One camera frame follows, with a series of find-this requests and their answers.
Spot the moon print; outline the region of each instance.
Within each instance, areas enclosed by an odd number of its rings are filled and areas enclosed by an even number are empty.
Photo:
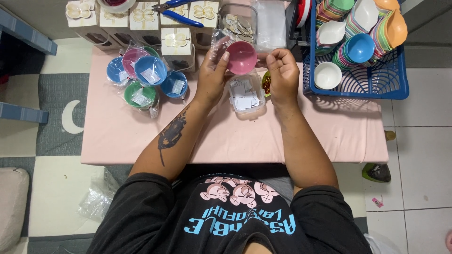
[[[63,114],[61,115],[61,123],[63,124],[63,128],[70,134],[78,134],[83,131],[83,128],[75,125],[72,119],[72,112],[74,111],[74,108],[78,103],[80,103],[79,100],[73,100],[69,102],[64,108]]]

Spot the butterfly decoration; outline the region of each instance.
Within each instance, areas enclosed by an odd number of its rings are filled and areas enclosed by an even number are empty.
[[[133,10],[133,20],[137,21],[137,22],[141,22],[141,21],[148,21],[148,22],[152,22],[154,21],[154,11],[151,9],[146,9],[145,11],[142,11],[140,9],[135,9]]]
[[[177,7],[173,7],[173,8],[169,8],[168,10],[174,11],[175,13],[179,14],[179,15],[184,15],[184,6],[183,5],[179,5]]]
[[[201,7],[199,5],[194,6],[195,10],[195,17],[197,18],[207,18],[207,19],[213,19],[215,17],[215,14],[213,13],[213,8],[211,6]]]
[[[84,18],[87,19],[91,17],[91,6],[87,3],[68,4],[66,6],[66,15],[73,19]]]
[[[107,20],[110,20],[110,19],[122,19],[122,18],[124,18],[124,13],[109,13],[109,12],[106,12],[104,14],[104,18],[107,19]]]
[[[183,33],[169,33],[165,36],[165,45],[168,47],[183,47],[187,45],[187,37]]]

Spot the gift box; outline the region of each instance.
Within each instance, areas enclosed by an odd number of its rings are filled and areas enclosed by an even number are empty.
[[[68,26],[100,50],[119,49],[120,45],[99,27],[100,5],[95,0],[69,1],[66,4]]]
[[[128,47],[130,40],[134,38],[133,33],[129,28],[129,11],[110,13],[101,7],[99,25],[111,37],[125,47]]]
[[[160,0],[160,4],[166,3],[167,0]],[[188,4],[179,5],[174,8],[168,8],[168,10],[174,11],[175,13],[188,18]],[[188,27],[188,25],[177,22],[176,20],[169,18],[165,15],[160,15],[160,27],[161,28],[179,28]]]
[[[170,68],[195,72],[190,28],[162,28],[162,55]]]
[[[192,29],[192,42],[197,49],[209,49],[212,43],[212,29],[217,28],[218,2],[196,1],[190,5],[189,17],[204,25]]]
[[[130,8],[130,30],[142,43],[149,45],[161,44],[160,18],[152,6],[157,2],[136,2]]]

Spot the person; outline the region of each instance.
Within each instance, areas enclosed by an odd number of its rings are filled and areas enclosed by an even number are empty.
[[[294,186],[290,206],[272,186],[229,172],[172,188],[223,94],[229,53],[216,68],[213,54],[200,67],[192,101],[138,157],[87,253],[371,253],[300,110],[300,70],[287,49],[260,53],[259,59],[272,78],[271,102]]]

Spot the blue bowl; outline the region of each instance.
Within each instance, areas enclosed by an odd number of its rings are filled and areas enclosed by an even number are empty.
[[[345,54],[355,63],[369,60],[375,51],[375,43],[368,34],[359,33],[346,42]]]
[[[107,66],[107,76],[111,81],[120,83],[122,80],[120,79],[119,73],[124,71],[124,66],[122,65],[122,56],[116,57],[111,60],[111,62]]]
[[[182,87],[180,94],[172,92],[176,80],[184,82],[184,86]],[[168,76],[166,77],[165,81],[163,81],[163,83],[160,85],[160,88],[162,89],[162,92],[166,94],[166,96],[170,98],[179,98],[187,92],[188,88],[187,78],[180,71],[170,71],[168,72]]]
[[[154,74],[156,74],[160,80],[156,81],[155,83],[151,84],[152,82],[148,81],[143,75],[142,72],[146,71],[147,69],[151,69]],[[162,60],[155,56],[144,56],[138,59],[138,61],[135,63],[135,74],[137,75],[137,78],[147,85],[160,85],[166,78],[167,69],[165,64]]]

